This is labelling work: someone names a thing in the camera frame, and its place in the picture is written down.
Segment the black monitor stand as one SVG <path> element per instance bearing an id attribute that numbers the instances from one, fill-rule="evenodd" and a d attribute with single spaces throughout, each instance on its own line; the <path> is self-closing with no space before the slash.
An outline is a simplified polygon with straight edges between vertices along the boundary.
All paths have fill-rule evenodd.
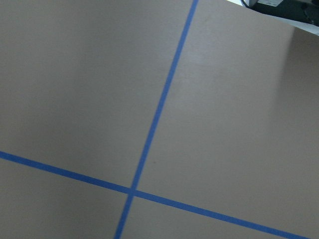
<path id="1" fill-rule="evenodd" d="M 241 0 L 241 3 L 262 14 L 319 25 L 318 0 Z"/>

